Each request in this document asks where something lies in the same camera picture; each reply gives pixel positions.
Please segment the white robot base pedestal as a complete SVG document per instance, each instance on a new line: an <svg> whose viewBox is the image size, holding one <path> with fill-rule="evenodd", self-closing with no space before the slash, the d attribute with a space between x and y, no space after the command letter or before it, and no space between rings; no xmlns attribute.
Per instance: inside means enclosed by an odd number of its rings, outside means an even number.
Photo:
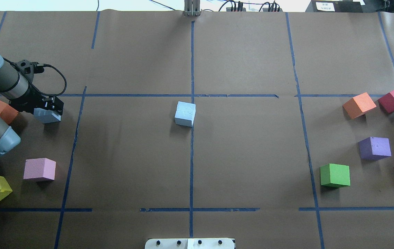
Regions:
<svg viewBox="0 0 394 249"><path fill-rule="evenodd" d="M145 249L235 249L231 238L153 238L145 243Z"/></svg>

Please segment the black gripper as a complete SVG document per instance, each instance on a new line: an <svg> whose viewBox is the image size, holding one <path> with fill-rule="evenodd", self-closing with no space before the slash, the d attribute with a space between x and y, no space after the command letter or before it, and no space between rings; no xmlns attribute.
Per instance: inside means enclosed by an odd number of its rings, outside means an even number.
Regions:
<svg viewBox="0 0 394 249"><path fill-rule="evenodd" d="M44 72L44 68L52 65L22 60L8 63L18 72L17 83L8 91L9 105L19 112L34 114L37 110L53 111L63 115L64 103L52 94L41 92L33 85L34 74Z"/></svg>

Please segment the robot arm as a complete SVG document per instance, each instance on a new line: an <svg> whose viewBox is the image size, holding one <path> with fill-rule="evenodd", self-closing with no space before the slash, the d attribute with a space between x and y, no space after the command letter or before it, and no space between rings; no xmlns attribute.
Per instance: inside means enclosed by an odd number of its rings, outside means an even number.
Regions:
<svg viewBox="0 0 394 249"><path fill-rule="evenodd" d="M64 103L59 94L43 93L33 85L34 75L47 67L51 65L11 62L0 55L0 157L21 142L10 125L19 112L31 113L42 123L61 120Z"/></svg>

